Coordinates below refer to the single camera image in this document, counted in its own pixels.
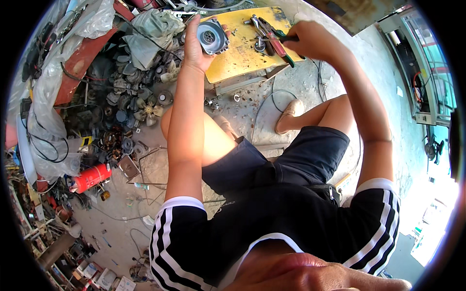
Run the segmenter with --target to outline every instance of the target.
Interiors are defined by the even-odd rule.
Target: yellow workbench
[[[255,82],[266,81],[289,66],[279,55],[266,56],[254,49],[254,39],[259,33],[252,24],[244,24],[252,15],[262,17],[275,29],[288,33],[291,28],[288,19],[280,7],[262,7],[231,11],[217,15],[220,24],[226,24],[228,30],[238,29],[235,36],[229,37],[228,50],[218,55],[206,72],[209,83],[214,84],[216,95],[235,90]],[[295,52],[285,48],[293,61],[303,59]]]

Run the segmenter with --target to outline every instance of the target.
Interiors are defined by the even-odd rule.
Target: black shorts
[[[237,143],[226,156],[202,168],[204,182],[227,199],[230,193],[273,183],[325,184],[340,164],[350,139],[336,129],[306,126],[273,163],[244,137]]]

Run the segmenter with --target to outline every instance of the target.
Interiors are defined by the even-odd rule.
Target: red fire extinguisher
[[[110,178],[112,169],[107,169],[105,164],[98,164],[97,166],[82,171],[80,174],[79,177],[71,178],[71,180],[75,182],[72,188],[76,189],[76,193],[83,193],[87,189]]]

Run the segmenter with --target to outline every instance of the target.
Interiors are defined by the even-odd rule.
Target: person
[[[332,65],[347,94],[304,114],[300,100],[291,102],[275,131],[301,131],[269,162],[225,118],[215,122],[204,113],[204,77],[215,56],[202,53],[196,37],[199,19],[195,16],[186,29],[174,103],[161,121],[169,175],[149,247],[159,286],[204,291],[410,289],[406,281],[373,276],[395,249],[399,198],[392,185],[387,114],[353,54],[315,22],[290,29],[288,35],[300,40],[284,45]],[[363,162],[356,194],[342,208],[335,202],[336,191],[320,190],[328,188],[354,120],[364,144]],[[226,198],[211,220],[201,180]]]

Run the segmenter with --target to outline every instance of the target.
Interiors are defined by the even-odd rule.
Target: beige shoe
[[[278,135],[285,135],[287,132],[289,132],[289,130],[285,132],[278,132],[277,130],[277,125],[280,123],[280,121],[282,120],[284,116],[291,115],[293,117],[297,117],[297,116],[301,116],[303,113],[304,113],[304,103],[299,99],[291,101],[288,104],[285,111],[281,114],[280,119],[277,121],[277,124],[275,125],[275,133]]]
[[[214,116],[213,120],[215,121],[216,124],[218,124],[218,126],[220,126],[220,128],[226,132],[226,134],[230,133],[231,136],[233,137],[233,139],[238,139],[240,136],[236,134],[236,132],[233,130],[230,122],[228,120],[226,120],[226,118],[224,118],[223,116],[221,115],[217,115],[217,116]]]

